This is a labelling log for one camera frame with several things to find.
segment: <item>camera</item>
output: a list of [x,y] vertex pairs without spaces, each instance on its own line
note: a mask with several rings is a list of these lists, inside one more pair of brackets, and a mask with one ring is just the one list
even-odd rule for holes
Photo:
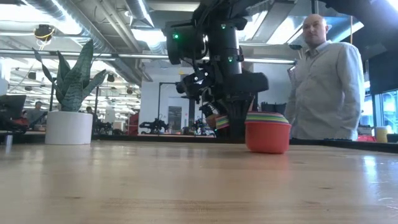
[[178,65],[183,60],[194,70],[177,83],[177,91],[226,114],[232,138],[244,136],[244,121],[254,96],[269,88],[263,73],[242,69],[244,55],[236,35],[247,24],[246,8],[259,2],[202,0],[191,20],[166,22],[163,30],[170,63]]

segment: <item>table surface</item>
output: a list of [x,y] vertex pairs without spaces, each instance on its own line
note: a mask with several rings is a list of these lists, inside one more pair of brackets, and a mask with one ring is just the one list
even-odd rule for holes
[[321,146],[0,147],[1,223],[398,223],[398,156]]

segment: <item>computer monitor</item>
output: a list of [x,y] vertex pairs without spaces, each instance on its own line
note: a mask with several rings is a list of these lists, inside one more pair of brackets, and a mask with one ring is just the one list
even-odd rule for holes
[[0,96],[0,114],[5,118],[20,118],[22,110],[24,109],[25,100],[25,95]]

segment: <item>white column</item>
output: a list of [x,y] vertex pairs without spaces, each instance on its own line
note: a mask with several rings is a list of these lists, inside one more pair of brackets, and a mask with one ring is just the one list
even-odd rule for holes
[[11,76],[11,68],[7,66],[7,60],[0,60],[0,96],[7,94],[8,83]]

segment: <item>ceiling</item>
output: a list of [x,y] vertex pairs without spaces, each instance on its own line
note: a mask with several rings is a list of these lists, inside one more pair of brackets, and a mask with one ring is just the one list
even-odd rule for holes
[[[154,28],[150,28],[137,19],[133,19],[132,23],[130,23],[130,13],[128,13],[125,0],[103,0],[103,2],[102,0],[64,1],[69,2],[74,7],[76,11],[74,13],[79,15],[77,18],[87,20],[92,25],[91,28],[94,31],[98,31],[99,35],[104,37],[104,41],[114,49],[114,52],[134,53],[141,50],[143,53],[149,54],[155,52],[155,45],[157,47],[156,52],[160,50],[166,53],[165,37],[162,35],[160,29],[164,28],[167,21],[190,19],[193,10],[198,6],[199,2],[192,0],[148,0],[149,15],[154,25]],[[109,3],[112,9],[106,6],[105,1]],[[75,27],[75,24],[60,23],[51,15],[44,14],[31,6],[1,4],[5,2],[18,1],[0,0],[0,49],[29,50],[32,47],[35,49],[42,47],[43,50],[49,51],[79,52],[81,45],[90,39],[88,36],[81,36],[79,34],[81,29]],[[325,16],[328,23],[332,26],[329,39],[341,41],[349,36],[347,30],[350,27],[350,17],[338,14],[332,9],[327,9],[322,2],[318,3],[317,8],[319,13]],[[111,10],[116,11],[117,16],[110,13]],[[305,16],[311,13],[311,3],[309,0],[264,1],[250,8],[249,12],[252,14],[251,21],[248,22],[244,30],[238,32],[240,44],[246,56],[281,59],[299,58],[300,54],[292,50],[287,43],[305,46],[300,37],[300,28]],[[57,30],[51,41],[45,45],[33,36],[33,30],[39,24],[49,24]],[[130,32],[130,36],[123,33],[123,35],[126,35],[127,40],[126,38],[123,39],[120,35],[120,31],[123,31],[123,29]],[[35,60],[32,58],[20,58],[20,56],[5,59],[12,64],[9,91],[15,94],[29,94],[27,106],[32,106],[35,100],[41,100],[45,104],[48,103],[50,83],[46,78],[43,78],[44,76],[41,73],[39,64],[35,63]],[[46,59],[44,63],[50,67],[52,72],[56,73],[57,60]],[[171,65],[166,60],[145,59],[137,61],[132,58],[124,58],[122,63],[128,67],[127,70],[131,69],[133,72],[126,74],[121,72],[120,67],[114,67],[112,62],[100,60],[97,60],[93,64],[92,72],[92,75],[94,75],[102,69],[107,69],[114,73],[116,77],[115,82],[104,82],[102,84],[103,88],[100,91],[101,101],[99,108],[102,111],[108,105],[117,105],[119,107],[117,110],[121,118],[125,117],[124,114],[132,112],[132,108],[139,108],[139,86],[141,85],[141,80],[156,81],[158,74],[150,74],[152,71],[151,68],[161,68],[164,71],[164,75],[170,75],[176,68],[188,67],[187,64]],[[146,70],[149,77],[139,76],[135,72],[137,66],[139,70]],[[24,78],[29,70],[37,73],[35,80]],[[132,79],[126,75],[136,76],[138,80],[136,77]],[[32,90],[25,91],[24,88],[26,86],[32,86]],[[127,95],[127,87],[133,87],[134,93]],[[94,106],[94,101],[88,99],[83,106]]]

